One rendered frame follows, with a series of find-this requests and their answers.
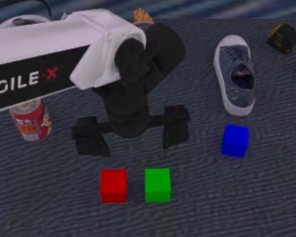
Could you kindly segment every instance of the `white shoe sole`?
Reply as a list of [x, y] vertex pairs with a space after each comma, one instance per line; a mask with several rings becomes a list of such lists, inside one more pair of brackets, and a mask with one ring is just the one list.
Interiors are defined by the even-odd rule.
[[229, 36], [224, 37], [218, 43], [218, 45], [216, 47], [215, 55], [214, 55], [214, 68], [215, 68], [216, 76], [218, 78], [219, 86], [221, 88], [222, 103], [223, 103], [223, 106], [225, 107], [226, 111], [232, 116], [244, 117], [244, 116], [247, 116], [251, 113], [253, 106], [255, 104], [255, 101], [253, 101], [252, 105], [250, 105], [246, 108], [237, 107], [237, 106], [234, 106], [233, 104], [231, 104], [231, 102], [228, 100], [227, 95], [226, 95], [225, 84], [223, 81], [222, 72], [221, 72], [220, 63], [219, 63], [220, 48], [223, 46], [232, 46], [232, 45], [246, 46], [249, 50], [249, 57], [251, 58], [250, 48], [248, 47], [248, 45], [244, 41], [244, 39], [241, 38], [240, 36], [229, 35]]

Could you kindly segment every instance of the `red cube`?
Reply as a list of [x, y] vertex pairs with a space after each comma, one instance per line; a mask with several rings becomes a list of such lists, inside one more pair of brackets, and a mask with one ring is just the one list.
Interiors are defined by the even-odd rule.
[[103, 203], [127, 202], [126, 169], [101, 170], [100, 193]]

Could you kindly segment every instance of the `shoelace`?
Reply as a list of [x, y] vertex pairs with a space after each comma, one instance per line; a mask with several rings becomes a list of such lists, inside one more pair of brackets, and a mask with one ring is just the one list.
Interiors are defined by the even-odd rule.
[[244, 46], [233, 46], [233, 47], [226, 47], [226, 54], [227, 56], [233, 61], [239, 60], [241, 58], [243, 61], [249, 61], [248, 50]]

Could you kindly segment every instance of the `green cube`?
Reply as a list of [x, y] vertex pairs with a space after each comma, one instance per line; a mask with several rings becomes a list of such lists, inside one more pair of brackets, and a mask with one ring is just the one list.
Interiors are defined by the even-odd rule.
[[170, 199], [170, 169], [145, 169], [145, 201], [169, 202]]

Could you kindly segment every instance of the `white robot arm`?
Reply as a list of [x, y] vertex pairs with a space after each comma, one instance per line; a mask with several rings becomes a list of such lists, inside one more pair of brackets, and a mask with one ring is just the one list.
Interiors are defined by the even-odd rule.
[[143, 30], [104, 9], [41, 22], [0, 25], [0, 111], [74, 86], [87, 89], [117, 81], [119, 46], [129, 38], [146, 45]]

